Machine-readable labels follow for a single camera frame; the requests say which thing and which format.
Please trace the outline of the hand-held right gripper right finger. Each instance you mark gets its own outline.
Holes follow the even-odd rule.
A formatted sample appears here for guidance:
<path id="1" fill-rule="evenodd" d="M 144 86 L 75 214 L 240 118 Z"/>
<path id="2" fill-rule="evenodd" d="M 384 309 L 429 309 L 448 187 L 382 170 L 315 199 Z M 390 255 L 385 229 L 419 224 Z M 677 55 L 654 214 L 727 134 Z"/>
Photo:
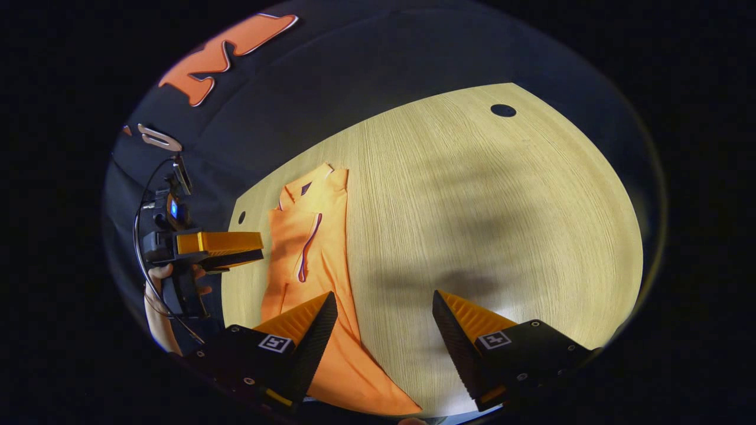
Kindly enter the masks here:
<path id="1" fill-rule="evenodd" d="M 433 293 L 432 314 L 479 411 L 543 395 L 600 352 L 539 318 L 516 323 L 442 290 Z"/>

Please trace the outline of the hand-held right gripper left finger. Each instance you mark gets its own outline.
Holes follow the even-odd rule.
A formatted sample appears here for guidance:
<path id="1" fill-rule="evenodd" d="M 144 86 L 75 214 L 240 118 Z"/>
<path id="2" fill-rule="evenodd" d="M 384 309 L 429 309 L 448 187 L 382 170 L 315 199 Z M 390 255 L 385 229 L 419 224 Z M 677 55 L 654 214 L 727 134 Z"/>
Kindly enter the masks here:
<path id="1" fill-rule="evenodd" d="M 189 354 L 189 370 L 264 414 L 292 414 L 304 401 L 337 323 L 323 293 L 261 325 L 230 325 Z"/>

